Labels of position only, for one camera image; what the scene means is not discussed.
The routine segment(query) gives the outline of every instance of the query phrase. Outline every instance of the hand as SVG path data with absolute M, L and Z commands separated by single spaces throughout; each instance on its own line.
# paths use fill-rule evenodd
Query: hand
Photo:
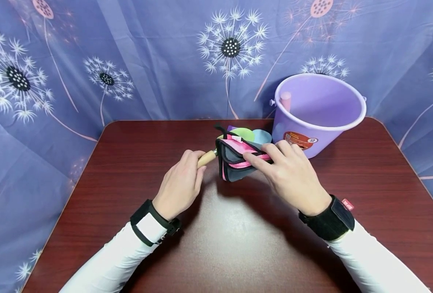
M 197 161 L 203 154 L 204 151 L 186 150 L 181 160 L 164 175 L 153 206 L 166 220 L 170 221 L 188 209 L 199 194 L 207 168 L 197 169 Z
M 274 164 L 250 153 L 244 153 L 243 157 L 264 173 L 278 195 L 306 216 L 316 216 L 327 209 L 332 198 L 319 183 L 311 163 L 297 144 L 281 140 L 276 145 L 264 144 L 262 150 Z

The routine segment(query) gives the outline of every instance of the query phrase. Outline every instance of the left hand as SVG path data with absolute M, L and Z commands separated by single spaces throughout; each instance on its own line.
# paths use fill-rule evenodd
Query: left hand
M 204 151 L 186 150 L 180 161 L 164 175 L 153 206 L 166 220 L 170 221 L 188 209 L 199 194 L 207 168 L 197 169 L 197 162 L 203 154 Z

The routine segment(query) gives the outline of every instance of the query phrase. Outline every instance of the red tag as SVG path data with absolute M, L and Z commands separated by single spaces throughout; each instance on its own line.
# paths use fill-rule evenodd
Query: red tag
M 354 206 L 346 198 L 342 200 L 342 203 L 347 208 L 347 210 L 353 210 Z

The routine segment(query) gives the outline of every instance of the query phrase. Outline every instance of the wooden handle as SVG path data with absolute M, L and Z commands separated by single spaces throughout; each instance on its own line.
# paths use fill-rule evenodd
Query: wooden handle
M 202 155 L 199 158 L 199 161 L 197 163 L 197 168 L 200 168 L 202 166 L 205 166 L 206 164 L 210 163 L 217 157 L 217 151 L 216 149 L 214 151 L 207 151 L 204 155 Z

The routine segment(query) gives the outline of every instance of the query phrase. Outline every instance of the purple bucket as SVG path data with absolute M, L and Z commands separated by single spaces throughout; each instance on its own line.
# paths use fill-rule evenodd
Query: purple bucket
M 280 96 L 291 96 L 290 111 Z M 335 77 L 304 73 L 282 81 L 275 91 L 274 142 L 299 145 L 306 157 L 319 154 L 340 133 L 365 117 L 365 98 L 354 87 Z

